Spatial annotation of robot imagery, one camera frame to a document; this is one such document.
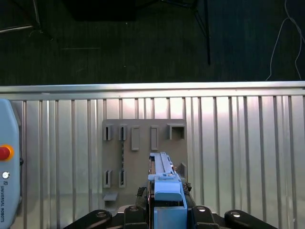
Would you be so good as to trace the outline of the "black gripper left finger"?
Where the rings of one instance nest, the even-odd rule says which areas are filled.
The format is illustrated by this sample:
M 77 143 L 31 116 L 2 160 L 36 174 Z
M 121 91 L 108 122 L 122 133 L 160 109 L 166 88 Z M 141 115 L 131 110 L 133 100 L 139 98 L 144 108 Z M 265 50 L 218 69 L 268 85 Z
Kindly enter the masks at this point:
M 69 224 L 67 229 L 147 229 L 147 188 L 138 188 L 134 205 L 124 206 L 122 212 L 94 210 Z

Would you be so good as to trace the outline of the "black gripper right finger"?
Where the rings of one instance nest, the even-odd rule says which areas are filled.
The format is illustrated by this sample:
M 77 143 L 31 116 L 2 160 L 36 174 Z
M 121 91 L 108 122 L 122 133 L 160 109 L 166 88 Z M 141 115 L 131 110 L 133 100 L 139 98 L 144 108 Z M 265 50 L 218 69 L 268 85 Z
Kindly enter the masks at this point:
M 187 203 L 187 228 L 189 229 L 276 229 L 276 227 L 241 210 L 229 210 L 224 216 L 213 213 L 203 205 L 196 205 L 190 183 L 183 183 Z

